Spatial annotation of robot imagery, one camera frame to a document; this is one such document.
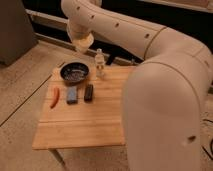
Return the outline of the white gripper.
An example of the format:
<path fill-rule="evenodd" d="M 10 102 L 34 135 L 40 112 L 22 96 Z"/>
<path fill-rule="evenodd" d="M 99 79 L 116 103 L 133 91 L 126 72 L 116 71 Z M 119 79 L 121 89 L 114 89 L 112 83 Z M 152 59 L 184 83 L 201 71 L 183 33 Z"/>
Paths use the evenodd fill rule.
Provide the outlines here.
<path fill-rule="evenodd" d="M 91 29 L 85 26 L 82 26 L 76 22 L 68 21 L 67 23 L 67 34 L 69 38 L 74 40 L 85 40 L 85 41 L 94 41 L 94 36 L 91 33 Z"/>

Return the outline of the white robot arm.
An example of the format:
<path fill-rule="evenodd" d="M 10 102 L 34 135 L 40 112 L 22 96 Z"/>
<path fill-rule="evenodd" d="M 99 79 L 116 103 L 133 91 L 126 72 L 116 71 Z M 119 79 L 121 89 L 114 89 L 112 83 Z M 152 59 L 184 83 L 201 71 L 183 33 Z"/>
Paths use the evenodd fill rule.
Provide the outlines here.
<path fill-rule="evenodd" d="M 68 35 L 94 31 L 143 63 L 122 92 L 131 171 L 201 171 L 201 115 L 213 82 L 213 55 L 169 27 L 105 10 L 98 0 L 62 0 Z"/>

